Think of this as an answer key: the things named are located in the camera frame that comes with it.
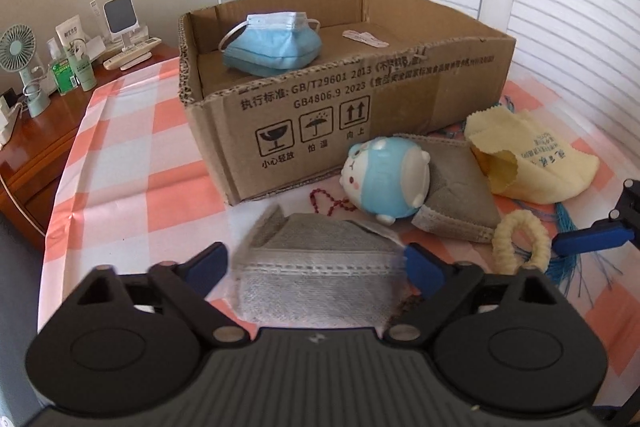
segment cardboard box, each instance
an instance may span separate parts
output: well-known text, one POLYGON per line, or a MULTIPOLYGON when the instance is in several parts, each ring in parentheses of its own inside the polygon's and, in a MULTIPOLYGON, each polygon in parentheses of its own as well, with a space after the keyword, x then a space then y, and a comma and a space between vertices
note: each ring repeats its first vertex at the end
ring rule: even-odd
POLYGON ((490 107, 514 46, 429 0, 238 0, 181 17, 180 99, 210 175, 236 204, 341 168, 354 143, 426 133, 490 107), (223 66, 220 39, 248 14, 278 11, 321 22, 319 57, 273 78, 223 66))

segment green fan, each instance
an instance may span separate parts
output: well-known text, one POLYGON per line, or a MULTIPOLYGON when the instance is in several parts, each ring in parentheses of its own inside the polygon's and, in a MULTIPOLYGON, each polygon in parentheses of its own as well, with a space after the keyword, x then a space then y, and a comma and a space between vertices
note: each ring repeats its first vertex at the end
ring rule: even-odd
POLYGON ((27 97, 27 107, 32 117, 49 107, 49 97, 40 89, 40 80, 46 72, 36 55, 36 39, 31 28, 15 24, 2 34, 0 68, 8 73, 20 73, 24 85, 22 92, 27 97))

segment wooden table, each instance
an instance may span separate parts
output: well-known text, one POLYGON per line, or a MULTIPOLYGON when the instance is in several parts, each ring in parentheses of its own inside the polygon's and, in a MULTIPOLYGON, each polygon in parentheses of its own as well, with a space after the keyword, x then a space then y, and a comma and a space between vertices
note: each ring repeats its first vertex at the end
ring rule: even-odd
MULTIPOLYGON (((177 57, 178 50, 160 44, 152 53, 152 58, 126 73, 177 57)), ((97 87, 125 74, 119 69, 107 71, 102 66, 95 66, 94 71, 97 87)), ((60 177, 93 92, 78 87, 65 96, 54 93, 49 107, 36 118, 24 111, 15 123, 11 140, 0 150, 0 174, 22 209, 43 230, 49 225, 60 177)), ((44 237, 20 213, 1 185, 0 212, 44 253, 44 237)))

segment cream hair tie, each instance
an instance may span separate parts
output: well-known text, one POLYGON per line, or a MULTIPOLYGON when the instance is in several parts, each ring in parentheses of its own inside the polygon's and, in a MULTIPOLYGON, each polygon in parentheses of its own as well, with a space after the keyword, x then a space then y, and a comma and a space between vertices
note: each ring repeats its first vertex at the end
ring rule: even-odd
POLYGON ((531 258, 523 266, 535 266, 542 273, 549 266, 551 258, 551 239, 542 222, 530 210, 514 210, 502 218, 494 233, 495 272, 513 275, 518 269, 511 236, 516 230, 522 230, 532 242, 531 258))

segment checkered tablecloth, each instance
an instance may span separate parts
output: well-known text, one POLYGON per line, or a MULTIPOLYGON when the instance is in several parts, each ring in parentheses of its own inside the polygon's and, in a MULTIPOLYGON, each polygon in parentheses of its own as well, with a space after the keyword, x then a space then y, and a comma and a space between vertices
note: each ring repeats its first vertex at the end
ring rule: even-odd
MULTIPOLYGON (((344 197, 332 178, 271 200, 225 206, 191 136, 177 84, 176 58, 95 91, 47 232, 40 327, 97 264, 112 264, 120 273, 140 273, 159 261, 186 261, 214 241, 224 242, 233 252, 273 201, 290 214, 313 212, 309 193, 315 187, 344 197)), ((504 93, 516 110, 529 109, 575 148, 602 159, 591 187, 566 207, 578 227, 606 217, 622 182, 639 178, 638 170, 609 138, 542 84, 527 79, 508 82, 504 93)), ((501 213, 517 208, 506 198, 496 201, 501 213)), ((324 203, 319 201, 321 210, 328 207, 324 203)), ((364 218, 343 210, 334 215, 364 218)), ((408 224, 398 225, 398 232, 404 241, 417 241, 446 261, 473 261, 488 270, 490 245, 437 238, 408 224)), ((609 372, 598 402, 619 405, 640 384, 640 253, 626 245, 604 256, 607 263, 590 254, 582 256, 581 274, 574 276, 568 297, 609 353, 609 372)), ((224 292, 222 283, 209 297, 231 314, 220 298, 224 292)))

